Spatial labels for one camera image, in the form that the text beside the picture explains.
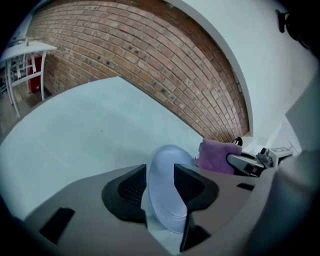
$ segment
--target purple cloth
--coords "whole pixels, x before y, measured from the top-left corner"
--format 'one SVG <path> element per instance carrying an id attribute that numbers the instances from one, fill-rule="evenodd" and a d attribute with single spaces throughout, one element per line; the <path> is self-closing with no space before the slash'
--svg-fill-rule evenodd
<path id="1" fill-rule="evenodd" d="M 234 168 L 228 164 L 227 155 L 240 155 L 241 151 L 239 145 L 204 138 L 196 165 L 208 171 L 233 175 Z"/>

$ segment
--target white table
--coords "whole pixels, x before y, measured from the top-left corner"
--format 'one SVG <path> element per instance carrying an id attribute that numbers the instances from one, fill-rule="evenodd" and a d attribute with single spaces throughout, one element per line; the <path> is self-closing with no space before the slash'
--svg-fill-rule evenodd
<path id="1" fill-rule="evenodd" d="M 5 62 L 5 79 L 6 79 L 6 84 L 7 84 L 7 89 L 8 89 L 8 95 L 11 103 L 13 104 L 16 114 L 18 118 L 20 117 L 19 109 L 15 100 L 15 96 L 13 93 L 13 87 L 21 84 L 29 79 L 35 78 L 37 76 L 40 76 L 40 86 L 41 86 L 41 98 L 42 100 L 45 99 L 44 95 L 44 67 L 45 67 L 45 58 L 47 51 L 52 51 L 57 49 L 54 46 L 51 46 L 49 44 L 43 43 L 43 42 L 38 42 L 38 41 L 31 41 L 27 43 L 22 43 L 22 44 L 16 44 L 12 47 L 9 47 L 5 49 L 2 53 L 2 56 L 0 58 L 0 62 Z M 36 65 L 35 65 L 35 58 L 34 58 L 34 53 L 39 53 L 42 52 L 42 60 L 41 60 L 41 69 L 36 70 Z M 32 65 L 32 74 L 29 74 L 25 77 L 19 78 L 20 76 L 20 66 L 19 63 L 15 65 L 18 73 L 18 80 L 12 82 L 12 76 L 11 76 L 11 69 L 12 69 L 12 59 L 18 56 L 26 56 L 28 54 L 31 54 L 31 61 Z M 29 66 L 24 63 L 24 68 L 28 69 Z"/>
<path id="2" fill-rule="evenodd" d="M 89 82 L 43 102 L 0 145 L 0 193 L 21 219 L 66 185 L 148 164 L 174 144 L 194 156 L 202 137 L 120 77 Z"/>

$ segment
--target light purple oval object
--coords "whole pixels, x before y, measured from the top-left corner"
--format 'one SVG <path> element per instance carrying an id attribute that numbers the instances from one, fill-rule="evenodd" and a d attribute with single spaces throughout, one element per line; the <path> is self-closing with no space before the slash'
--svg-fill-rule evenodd
<path id="1" fill-rule="evenodd" d="M 192 156 L 175 145 L 165 145 L 154 155 L 149 175 L 148 193 L 153 214 L 168 230 L 183 234 L 187 207 L 179 195 L 174 180 L 174 165 L 193 165 Z"/>

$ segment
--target brick wall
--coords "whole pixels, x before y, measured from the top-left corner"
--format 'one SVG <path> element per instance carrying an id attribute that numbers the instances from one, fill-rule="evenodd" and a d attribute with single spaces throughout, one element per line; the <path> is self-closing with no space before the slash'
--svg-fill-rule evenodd
<path id="1" fill-rule="evenodd" d="M 118 2 L 56 0 L 37 11 L 27 35 L 57 47 L 46 58 L 44 86 L 57 94 L 122 76 L 204 137 L 246 134 L 241 88 L 210 36 L 163 1 Z"/>

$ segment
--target red box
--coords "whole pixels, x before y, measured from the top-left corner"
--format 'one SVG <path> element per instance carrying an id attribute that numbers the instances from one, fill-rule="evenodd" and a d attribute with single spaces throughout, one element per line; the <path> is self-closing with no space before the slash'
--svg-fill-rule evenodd
<path id="1" fill-rule="evenodd" d="M 35 63 L 35 69 L 37 72 L 41 71 L 41 61 L 42 61 L 42 56 L 40 54 L 37 54 L 34 56 L 34 63 Z M 28 65 L 31 65 L 31 58 L 28 60 Z M 28 68 L 28 74 L 31 75 L 33 74 L 34 71 L 32 69 L 32 66 Z M 41 87 L 41 76 L 36 76 L 34 78 L 31 78 L 28 80 L 28 86 L 29 86 L 29 92 L 35 93 L 36 91 L 40 90 Z"/>

